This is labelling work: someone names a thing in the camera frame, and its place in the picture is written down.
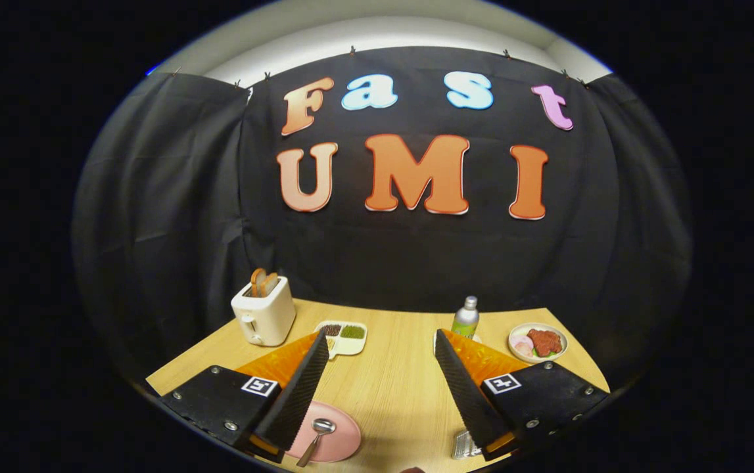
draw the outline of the blue letter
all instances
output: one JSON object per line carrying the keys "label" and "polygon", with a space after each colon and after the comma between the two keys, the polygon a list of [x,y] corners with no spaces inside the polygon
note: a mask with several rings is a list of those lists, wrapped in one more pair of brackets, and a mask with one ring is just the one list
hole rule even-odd
{"label": "blue letter", "polygon": [[482,74],[450,72],[444,76],[444,85],[452,89],[446,99],[458,108],[484,110],[494,104],[494,95],[488,90],[490,81]]}
{"label": "blue letter", "polygon": [[362,110],[365,107],[386,108],[397,102],[392,92],[394,79],[384,74],[372,74],[354,79],[347,84],[348,92],[341,99],[341,106],[346,110]]}

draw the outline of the white wall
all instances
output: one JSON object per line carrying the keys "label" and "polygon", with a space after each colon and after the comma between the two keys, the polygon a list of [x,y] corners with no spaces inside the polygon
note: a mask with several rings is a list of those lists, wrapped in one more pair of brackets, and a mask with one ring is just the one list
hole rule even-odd
{"label": "white wall", "polygon": [[330,56],[396,46],[448,46],[502,54],[533,62],[555,71],[563,69],[536,46],[487,30],[436,18],[371,17],[325,24],[298,31],[244,52],[205,75],[242,86]]}
{"label": "white wall", "polygon": [[250,86],[325,57],[408,45],[509,54],[591,81],[610,72],[529,18],[482,0],[279,0],[223,24],[154,70]]}

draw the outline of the seeds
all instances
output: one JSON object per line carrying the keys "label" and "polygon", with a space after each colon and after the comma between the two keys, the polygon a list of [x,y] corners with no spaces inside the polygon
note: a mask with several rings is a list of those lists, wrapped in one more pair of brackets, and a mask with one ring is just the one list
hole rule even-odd
{"label": "seeds", "polygon": [[343,338],[365,338],[365,329],[354,325],[348,325],[341,331]]}
{"label": "seeds", "polygon": [[327,329],[327,336],[336,336],[339,334],[339,330],[341,330],[341,326],[338,324],[325,325],[325,328]]}

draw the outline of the toast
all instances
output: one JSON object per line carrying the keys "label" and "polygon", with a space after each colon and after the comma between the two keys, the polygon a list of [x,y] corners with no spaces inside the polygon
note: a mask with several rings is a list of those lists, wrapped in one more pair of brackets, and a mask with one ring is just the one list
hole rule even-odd
{"label": "toast", "polygon": [[260,284],[266,280],[266,270],[257,267],[254,273],[251,273],[251,297],[260,297]]}
{"label": "toast", "polygon": [[271,275],[266,276],[266,279],[262,282],[262,284],[259,284],[259,290],[260,290],[260,297],[266,297],[268,294],[271,294],[271,290],[277,286],[277,282],[279,279],[277,278],[277,273],[271,273]]}

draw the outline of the black curtain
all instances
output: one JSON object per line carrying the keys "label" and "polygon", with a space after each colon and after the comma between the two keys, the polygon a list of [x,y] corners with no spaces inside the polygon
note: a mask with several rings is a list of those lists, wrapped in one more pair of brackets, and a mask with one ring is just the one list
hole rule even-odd
{"label": "black curtain", "polygon": [[[488,110],[445,99],[446,72],[484,74]],[[345,110],[346,84],[380,73],[396,104]],[[283,96],[331,77],[313,125],[289,137]],[[556,128],[530,91],[566,99]],[[74,257],[85,304],[120,368],[141,380],[233,314],[230,298],[262,266],[293,294],[334,304],[455,311],[544,306],[574,333],[615,389],[665,340],[690,276],[692,218],[677,158],[647,108],[614,75],[584,84],[521,60],[404,47],[319,60],[247,91],[159,74],[122,103],[91,151],[76,200]],[[421,159],[437,135],[470,141],[465,215],[422,204],[369,212],[371,135],[394,133]],[[332,141],[333,194],[322,210],[283,201],[277,153]],[[540,221],[508,215],[514,145],[548,153]],[[421,201],[428,197],[425,192]]]}

